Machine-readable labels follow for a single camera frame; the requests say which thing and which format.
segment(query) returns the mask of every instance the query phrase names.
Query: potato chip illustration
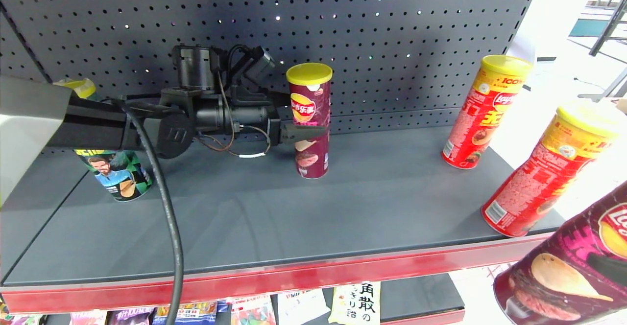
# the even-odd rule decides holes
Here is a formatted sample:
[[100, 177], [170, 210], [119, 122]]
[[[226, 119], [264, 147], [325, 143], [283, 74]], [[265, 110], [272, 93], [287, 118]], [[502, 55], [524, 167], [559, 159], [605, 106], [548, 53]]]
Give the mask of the potato chip illustration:
[[579, 271], [549, 253], [539, 254], [533, 259], [531, 274], [541, 285], [552, 291], [608, 302], [614, 301], [613, 298], [598, 294]]

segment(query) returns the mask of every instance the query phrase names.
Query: black cable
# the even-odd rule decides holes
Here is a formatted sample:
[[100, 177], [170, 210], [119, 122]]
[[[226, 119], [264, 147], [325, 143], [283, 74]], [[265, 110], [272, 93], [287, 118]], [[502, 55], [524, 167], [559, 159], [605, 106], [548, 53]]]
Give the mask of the black cable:
[[150, 138], [148, 138], [144, 126], [139, 122], [137, 116], [127, 104], [121, 100], [112, 99], [112, 101], [126, 113], [128, 119], [130, 119], [137, 129], [139, 139], [144, 149], [146, 149], [148, 161], [152, 165], [152, 169], [154, 169], [155, 180], [161, 192], [161, 200], [166, 213], [166, 222], [168, 223], [168, 231], [170, 231], [170, 239], [172, 240], [172, 252], [174, 254], [174, 285], [172, 287], [172, 299], [170, 300], [170, 310], [168, 312], [168, 318], [166, 318], [166, 325], [174, 325], [176, 314], [181, 303], [181, 292], [183, 289], [183, 248], [181, 245], [179, 226], [176, 223], [176, 216], [174, 216], [174, 210], [172, 209], [172, 199], [170, 198], [170, 192], [168, 191], [168, 185], [163, 176], [161, 165], [159, 165], [159, 160], [155, 154], [155, 149], [150, 142]]
[[605, 90], [605, 88], [604, 88], [604, 87], [602, 87], [602, 86], [600, 86], [600, 85], [597, 85], [597, 84], [594, 84], [594, 83], [591, 83], [591, 82], [586, 82], [586, 81], [581, 80], [581, 79], [579, 79], [579, 78], [577, 78], [577, 77], [574, 77], [574, 78], [573, 78], [573, 80], [576, 80], [576, 81], [578, 81], [578, 82], [582, 82], [582, 83], [584, 83], [584, 84], [589, 84], [589, 85], [592, 85], [592, 86], [596, 86], [596, 87], [598, 87], [599, 89]]
[[243, 50], [245, 49], [246, 46], [241, 45], [241, 44], [237, 44], [233, 47], [231, 47], [231, 49], [229, 50], [228, 53], [228, 57], [227, 57], [227, 64], [226, 64], [226, 84], [228, 84], [228, 86], [231, 86], [231, 65], [233, 64], [233, 55], [235, 55], [235, 51], [237, 50]]

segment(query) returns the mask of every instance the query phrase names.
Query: yellow cap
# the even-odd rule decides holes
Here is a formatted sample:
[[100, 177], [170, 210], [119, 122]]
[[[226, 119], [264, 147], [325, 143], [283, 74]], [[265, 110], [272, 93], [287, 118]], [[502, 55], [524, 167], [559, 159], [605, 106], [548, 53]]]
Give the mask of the yellow cap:
[[488, 55], [481, 59], [481, 66], [498, 73], [524, 77], [529, 74], [533, 64], [518, 57], [506, 55]]
[[594, 135], [612, 138], [627, 129], [627, 116], [608, 104], [577, 99], [557, 108], [557, 115], [573, 126]]
[[83, 80], [73, 80], [70, 78], [66, 78], [63, 80], [59, 80], [58, 82], [53, 83], [56, 86], [64, 86], [69, 87], [74, 90], [74, 93], [78, 95], [81, 99], [87, 99], [91, 95], [96, 93], [96, 85], [89, 78], [85, 78]]
[[296, 86], [315, 86], [331, 80], [333, 70], [322, 63], [303, 63], [288, 69], [285, 76]]

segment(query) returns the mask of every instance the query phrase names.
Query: metal rack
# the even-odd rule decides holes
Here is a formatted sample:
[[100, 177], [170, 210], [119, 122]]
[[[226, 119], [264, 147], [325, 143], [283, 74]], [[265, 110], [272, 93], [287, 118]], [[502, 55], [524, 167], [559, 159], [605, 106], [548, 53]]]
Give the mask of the metal rack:
[[[0, 70], [152, 93], [175, 83], [174, 44], [244, 43], [273, 55], [267, 86], [286, 92], [289, 66], [325, 62], [332, 133], [350, 134], [332, 138], [323, 180], [294, 180], [289, 148], [242, 162], [193, 146], [164, 163], [186, 252], [183, 301], [428, 276], [516, 260], [562, 222], [551, 214], [530, 236], [504, 239], [479, 206], [511, 167], [493, 151], [470, 172], [437, 158], [479, 60], [506, 52], [530, 1], [1, 0], [11, 28]], [[23, 49], [7, 55], [8, 44]], [[157, 192], [121, 207], [72, 159], [42, 157], [3, 207], [4, 298], [16, 312], [168, 302]], [[59, 166], [72, 167], [63, 179]], [[46, 201], [28, 196], [38, 176], [56, 177], [38, 186]], [[38, 227], [8, 244], [31, 223], [25, 206]]]

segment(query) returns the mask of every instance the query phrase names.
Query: lay's logo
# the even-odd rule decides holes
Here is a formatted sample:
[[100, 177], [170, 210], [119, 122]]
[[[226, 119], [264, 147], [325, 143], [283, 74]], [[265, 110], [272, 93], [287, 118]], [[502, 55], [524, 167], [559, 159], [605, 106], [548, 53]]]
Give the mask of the lay's logo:
[[292, 93], [291, 111], [298, 122], [309, 122], [315, 115], [315, 102], [300, 93]]
[[509, 106], [513, 102], [513, 96], [511, 93], [500, 93], [494, 98], [494, 106]]
[[614, 255], [627, 259], [627, 203], [609, 209], [599, 220], [599, 236]]

